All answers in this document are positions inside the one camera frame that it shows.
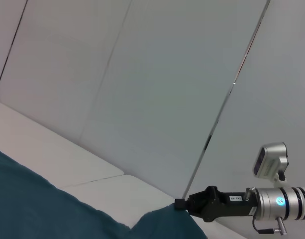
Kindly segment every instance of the white surface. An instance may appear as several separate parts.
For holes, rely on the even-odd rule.
[[[252,167],[260,146],[278,141],[288,148],[288,182],[305,187],[305,0],[271,1],[189,193],[272,187]],[[250,219],[221,221],[247,238],[269,238]],[[289,238],[305,238],[305,222],[285,225]]]
[[[62,190],[129,227],[133,227],[144,214],[174,202],[170,196],[129,175],[65,187]],[[219,223],[209,224],[198,218],[195,221],[209,239],[243,238]]]
[[[129,3],[29,0],[0,101],[77,142]]]
[[[0,0],[0,75],[26,0]]]
[[[123,172],[0,103],[0,151],[56,187]]]
[[[186,189],[265,0],[134,0],[81,145]]]

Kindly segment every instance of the silver cylinder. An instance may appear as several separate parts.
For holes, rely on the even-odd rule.
[[[258,188],[257,220],[305,220],[305,188]]]

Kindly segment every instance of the white wall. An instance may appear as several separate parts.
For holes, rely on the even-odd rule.
[[[130,0],[29,0],[0,101],[78,142]]]
[[[0,75],[26,0],[0,0]]]
[[[265,0],[134,0],[82,146],[181,197]]]
[[[181,197],[265,0],[133,0],[106,70],[129,3],[30,0],[0,101]]]
[[[278,141],[288,148],[290,184],[304,187],[305,0],[271,1],[189,194],[208,185],[227,192],[272,187],[254,178],[252,167],[260,146]],[[251,218],[220,221],[246,238],[269,238],[252,229]],[[305,223],[285,225],[289,238],[305,238]]]

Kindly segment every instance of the label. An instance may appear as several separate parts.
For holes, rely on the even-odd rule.
[[[243,201],[242,196],[230,196],[230,201]]]
[[[250,210],[250,213],[248,215],[252,216],[252,215],[254,215],[255,212],[256,212],[256,207],[252,207],[252,209]]]

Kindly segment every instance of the cable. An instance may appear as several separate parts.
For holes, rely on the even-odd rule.
[[[255,218],[256,218],[256,212],[253,216],[252,225],[253,225],[254,230],[257,231],[258,234],[274,234],[274,229],[272,229],[272,228],[258,230],[255,226]]]

